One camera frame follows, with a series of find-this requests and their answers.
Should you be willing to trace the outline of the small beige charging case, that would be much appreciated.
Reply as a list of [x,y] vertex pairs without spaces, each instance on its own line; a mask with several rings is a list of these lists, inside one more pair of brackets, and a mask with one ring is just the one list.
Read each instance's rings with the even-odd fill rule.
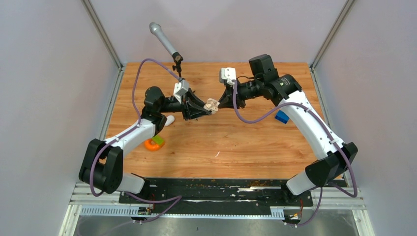
[[210,111],[212,115],[218,112],[219,102],[213,98],[209,98],[206,103],[204,104],[204,109]]

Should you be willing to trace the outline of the white earbud charging case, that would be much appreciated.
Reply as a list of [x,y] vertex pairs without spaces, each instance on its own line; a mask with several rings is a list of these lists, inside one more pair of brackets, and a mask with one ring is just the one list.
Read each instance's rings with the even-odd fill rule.
[[164,126],[169,126],[174,122],[175,122],[175,117],[173,115],[168,115]]

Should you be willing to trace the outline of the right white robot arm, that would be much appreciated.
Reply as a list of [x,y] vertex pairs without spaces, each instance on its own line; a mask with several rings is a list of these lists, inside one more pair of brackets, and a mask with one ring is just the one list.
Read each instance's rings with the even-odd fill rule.
[[[238,81],[236,69],[223,67],[219,81],[225,85],[219,108],[233,108],[237,117],[245,123],[258,123],[276,110],[282,111],[296,125],[310,145],[316,161],[290,178],[281,191],[281,199],[294,205],[300,195],[315,187],[324,187],[336,177],[348,171],[353,177],[352,162],[358,152],[357,146],[338,137],[323,121],[308,101],[296,79],[289,74],[279,76],[270,55],[251,58],[249,65],[253,74],[250,81]],[[262,117],[249,121],[239,113],[248,99],[262,96],[274,104],[274,108]]]

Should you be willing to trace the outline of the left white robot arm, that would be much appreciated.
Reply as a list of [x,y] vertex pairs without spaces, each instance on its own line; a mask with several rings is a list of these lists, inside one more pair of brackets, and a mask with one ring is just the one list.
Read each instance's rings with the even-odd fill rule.
[[80,171],[79,180],[101,193],[130,192],[139,203],[150,199],[150,189],[143,177],[123,171],[124,158],[137,146],[155,137],[167,122],[165,113],[181,112],[185,120],[209,116],[218,111],[219,102],[200,100],[191,89],[179,98],[165,97],[159,87],[145,92],[144,108],[139,120],[129,128],[106,140],[89,142]]

